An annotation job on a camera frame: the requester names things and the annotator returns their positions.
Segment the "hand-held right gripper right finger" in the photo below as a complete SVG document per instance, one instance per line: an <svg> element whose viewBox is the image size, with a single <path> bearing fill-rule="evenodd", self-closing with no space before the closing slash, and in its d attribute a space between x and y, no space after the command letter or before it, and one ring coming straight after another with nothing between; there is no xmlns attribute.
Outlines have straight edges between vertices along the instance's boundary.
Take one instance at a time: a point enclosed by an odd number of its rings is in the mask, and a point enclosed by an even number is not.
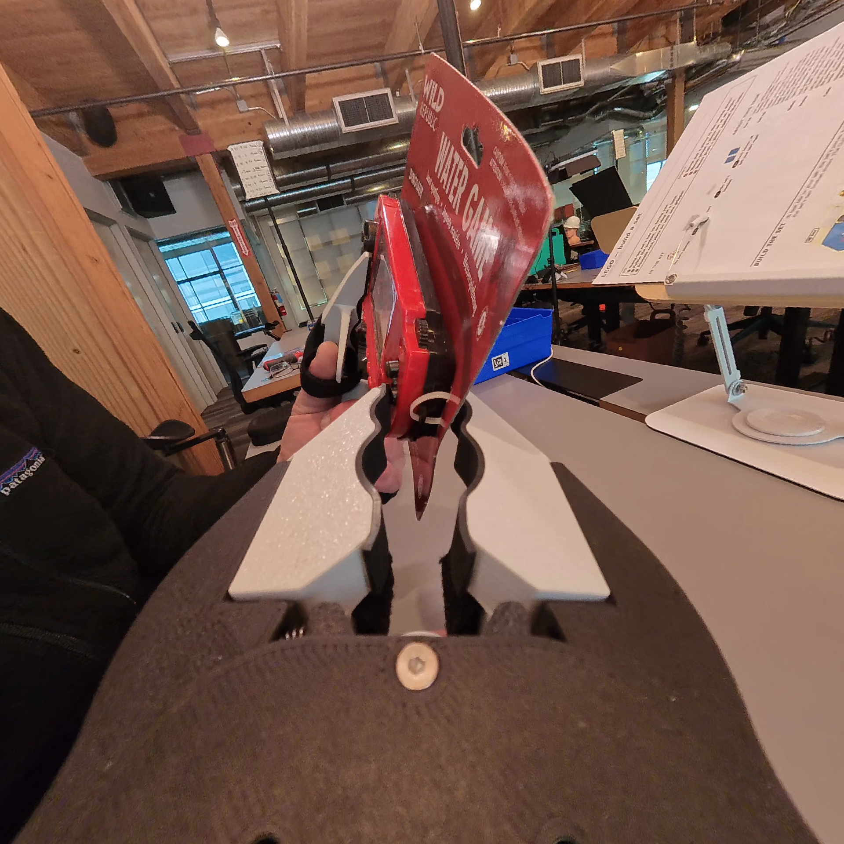
<svg viewBox="0 0 844 844"><path fill-rule="evenodd" d="M443 560L455 597L503 603L603 602L610 588L562 488L558 465L470 394L452 429L466 489Z"/></svg>

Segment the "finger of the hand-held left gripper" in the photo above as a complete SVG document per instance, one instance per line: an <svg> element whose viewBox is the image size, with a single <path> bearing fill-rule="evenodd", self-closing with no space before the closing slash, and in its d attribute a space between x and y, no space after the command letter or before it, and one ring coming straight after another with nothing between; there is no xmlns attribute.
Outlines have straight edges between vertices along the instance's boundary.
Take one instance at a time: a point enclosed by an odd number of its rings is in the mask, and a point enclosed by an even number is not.
<svg viewBox="0 0 844 844"><path fill-rule="evenodd" d="M344 276L322 312L323 342L338 349L334 381L358 374L357 341L354 332L360 324L360 306L366 291L371 254L363 252Z"/></svg>

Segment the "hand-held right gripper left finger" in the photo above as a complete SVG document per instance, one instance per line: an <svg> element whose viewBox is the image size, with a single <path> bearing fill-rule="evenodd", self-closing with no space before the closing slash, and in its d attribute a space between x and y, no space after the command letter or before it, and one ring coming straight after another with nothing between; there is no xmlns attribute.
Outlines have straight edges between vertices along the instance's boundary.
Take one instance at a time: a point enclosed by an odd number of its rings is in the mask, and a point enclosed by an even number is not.
<svg viewBox="0 0 844 844"><path fill-rule="evenodd" d="M279 487L229 586L235 601L278 598L354 609L391 571L382 498L391 417L372 388L282 465Z"/></svg>

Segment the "red black packaged tool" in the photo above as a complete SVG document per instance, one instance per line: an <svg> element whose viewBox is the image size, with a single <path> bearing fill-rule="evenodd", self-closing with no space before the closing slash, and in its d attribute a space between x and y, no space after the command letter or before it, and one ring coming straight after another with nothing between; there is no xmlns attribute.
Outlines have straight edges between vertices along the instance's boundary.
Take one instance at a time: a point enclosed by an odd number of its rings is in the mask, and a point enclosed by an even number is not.
<svg viewBox="0 0 844 844"><path fill-rule="evenodd" d="M547 235L554 197L512 122L431 56L398 198L375 209L361 303L368 385L408 443L417 519L447 428L476 382Z"/></svg>

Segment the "person's left forearm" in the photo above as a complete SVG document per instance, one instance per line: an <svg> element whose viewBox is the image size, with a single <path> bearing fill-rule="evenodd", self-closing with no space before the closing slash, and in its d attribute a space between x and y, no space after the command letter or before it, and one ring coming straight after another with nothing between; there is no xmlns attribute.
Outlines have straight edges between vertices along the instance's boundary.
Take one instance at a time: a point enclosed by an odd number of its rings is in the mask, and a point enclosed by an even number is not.
<svg viewBox="0 0 844 844"><path fill-rule="evenodd" d="M142 578L157 586L184 554L276 465L280 449L264 451L214 476L177 470L132 513L127 546Z"/></svg>

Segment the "person's left hand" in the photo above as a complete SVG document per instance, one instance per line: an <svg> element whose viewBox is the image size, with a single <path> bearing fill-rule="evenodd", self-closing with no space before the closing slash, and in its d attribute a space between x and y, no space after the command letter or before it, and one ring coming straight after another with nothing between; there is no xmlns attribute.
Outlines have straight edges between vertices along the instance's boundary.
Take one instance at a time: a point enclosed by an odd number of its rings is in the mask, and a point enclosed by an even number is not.
<svg viewBox="0 0 844 844"><path fill-rule="evenodd" d="M332 378L336 374L338 345L322 342L311 362L310 372L318 379L338 383ZM354 401L341 401L337 397L313 397L302 388L292 406L291 415L280 442L277 463L288 462L303 446L338 419L353 406ZM402 485L405 468L404 444L393 437L384 440L386 468L375 481L375 488L382 498L395 495Z"/></svg>

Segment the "blue plastic bin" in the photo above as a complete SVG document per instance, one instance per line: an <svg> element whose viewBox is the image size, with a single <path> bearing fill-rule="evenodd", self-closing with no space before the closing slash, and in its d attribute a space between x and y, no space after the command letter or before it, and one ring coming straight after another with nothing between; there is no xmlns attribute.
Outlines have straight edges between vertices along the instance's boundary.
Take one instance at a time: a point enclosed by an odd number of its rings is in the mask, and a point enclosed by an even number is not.
<svg viewBox="0 0 844 844"><path fill-rule="evenodd" d="M548 359L553 313L550 309L514 307L474 384Z"/></svg>

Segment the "white document stand base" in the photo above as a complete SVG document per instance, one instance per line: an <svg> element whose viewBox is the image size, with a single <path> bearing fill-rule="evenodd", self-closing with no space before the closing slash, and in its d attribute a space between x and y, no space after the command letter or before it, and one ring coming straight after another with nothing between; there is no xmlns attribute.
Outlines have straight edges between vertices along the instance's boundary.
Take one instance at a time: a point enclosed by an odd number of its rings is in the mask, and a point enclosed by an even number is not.
<svg viewBox="0 0 844 844"><path fill-rule="evenodd" d="M650 429L843 500L843 403L744 380L721 306L706 305L723 386L649 414Z"/></svg>

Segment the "brown paper bag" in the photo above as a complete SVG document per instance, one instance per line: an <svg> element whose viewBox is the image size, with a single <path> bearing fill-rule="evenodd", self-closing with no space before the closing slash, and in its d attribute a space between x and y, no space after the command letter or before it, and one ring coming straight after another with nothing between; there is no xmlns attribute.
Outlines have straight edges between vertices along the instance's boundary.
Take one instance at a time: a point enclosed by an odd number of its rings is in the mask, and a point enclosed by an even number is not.
<svg viewBox="0 0 844 844"><path fill-rule="evenodd" d="M605 353L630 360L670 365L676 338L674 310L651 311L649 318L637 319L608 332Z"/></svg>

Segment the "person's black jacket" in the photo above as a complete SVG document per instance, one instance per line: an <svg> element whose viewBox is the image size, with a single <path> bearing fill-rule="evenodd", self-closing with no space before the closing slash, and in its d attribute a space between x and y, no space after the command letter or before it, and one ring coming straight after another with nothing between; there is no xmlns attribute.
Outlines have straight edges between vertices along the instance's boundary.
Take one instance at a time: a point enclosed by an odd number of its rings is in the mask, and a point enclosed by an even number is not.
<svg viewBox="0 0 844 844"><path fill-rule="evenodd" d="M157 587L125 533L177 470L1 312L2 842L62 767Z"/></svg>

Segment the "white instruction sheet board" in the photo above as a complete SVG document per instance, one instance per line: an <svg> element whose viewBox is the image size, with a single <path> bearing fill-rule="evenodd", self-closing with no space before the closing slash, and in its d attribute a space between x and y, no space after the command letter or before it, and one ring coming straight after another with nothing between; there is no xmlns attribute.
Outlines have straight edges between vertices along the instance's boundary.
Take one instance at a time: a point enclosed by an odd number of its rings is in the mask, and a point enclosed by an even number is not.
<svg viewBox="0 0 844 844"><path fill-rule="evenodd" d="M843 26L707 94L593 281L842 307Z"/></svg>

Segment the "slanted wooden post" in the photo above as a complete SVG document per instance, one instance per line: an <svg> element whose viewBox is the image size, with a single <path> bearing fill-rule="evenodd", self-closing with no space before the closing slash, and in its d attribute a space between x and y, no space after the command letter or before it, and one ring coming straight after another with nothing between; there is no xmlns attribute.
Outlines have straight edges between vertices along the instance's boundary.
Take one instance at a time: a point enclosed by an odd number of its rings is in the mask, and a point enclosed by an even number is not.
<svg viewBox="0 0 844 844"><path fill-rule="evenodd" d="M239 207L226 186L223 173L215 158L215 147L211 138L205 132L182 133L179 135L179 141L186 155L195 159L198 165L258 296L266 322L277 322L280 318L279 309L273 299L272 290L261 269L255 249L247 236L245 224L240 219Z"/></svg>

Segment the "black wall speaker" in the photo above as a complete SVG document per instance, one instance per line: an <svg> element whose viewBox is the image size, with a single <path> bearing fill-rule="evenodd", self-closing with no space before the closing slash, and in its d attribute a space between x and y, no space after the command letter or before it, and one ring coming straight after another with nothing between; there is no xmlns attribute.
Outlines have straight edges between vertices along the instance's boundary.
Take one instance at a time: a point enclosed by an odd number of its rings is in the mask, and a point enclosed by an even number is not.
<svg viewBox="0 0 844 844"><path fill-rule="evenodd" d="M125 176L119 180L126 201L136 215L146 218L172 216L175 206L164 180L151 174Z"/></svg>

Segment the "silver ventilation duct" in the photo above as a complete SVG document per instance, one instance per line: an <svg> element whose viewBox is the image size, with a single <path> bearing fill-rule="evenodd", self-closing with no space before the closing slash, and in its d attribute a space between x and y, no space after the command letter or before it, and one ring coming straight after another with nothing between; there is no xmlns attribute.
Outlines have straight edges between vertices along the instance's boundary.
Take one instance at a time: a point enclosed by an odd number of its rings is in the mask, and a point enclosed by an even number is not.
<svg viewBox="0 0 844 844"><path fill-rule="evenodd" d="M716 61L720 48L712 53L709 46L694 42L679 46L584 60L581 55L537 62L533 68L512 76L481 79L474 85L503 112L522 111L582 96L617 84L643 78L652 73L687 69ZM575 60L581 69L581 81L545 89L544 65L561 65ZM388 96L393 117L387 121L366 121L361 127L346 128L338 108L332 106L314 114L303 113L263 124L266 144L274 160L320 153L346 146L407 138L412 131L421 95Z"/></svg>

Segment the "thick wooden post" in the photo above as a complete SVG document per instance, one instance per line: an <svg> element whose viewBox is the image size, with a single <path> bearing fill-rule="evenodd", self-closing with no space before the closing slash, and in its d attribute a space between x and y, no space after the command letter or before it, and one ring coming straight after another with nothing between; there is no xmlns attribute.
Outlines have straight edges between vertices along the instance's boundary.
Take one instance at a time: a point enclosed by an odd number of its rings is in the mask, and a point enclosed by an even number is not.
<svg viewBox="0 0 844 844"><path fill-rule="evenodd" d="M2 309L138 435L204 421L79 198L1 70Z"/></svg>

